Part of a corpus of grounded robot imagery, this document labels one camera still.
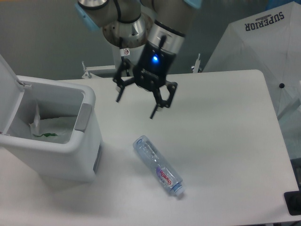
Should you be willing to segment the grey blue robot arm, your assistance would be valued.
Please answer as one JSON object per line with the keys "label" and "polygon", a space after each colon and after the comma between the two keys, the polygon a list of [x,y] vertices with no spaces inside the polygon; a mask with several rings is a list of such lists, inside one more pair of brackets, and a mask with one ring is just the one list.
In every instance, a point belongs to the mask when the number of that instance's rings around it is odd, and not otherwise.
{"label": "grey blue robot arm", "polygon": [[122,94],[136,84],[153,93],[158,109],[169,108],[177,83],[166,79],[200,0],[79,0],[75,8],[91,30],[102,29],[119,48],[113,81]]}

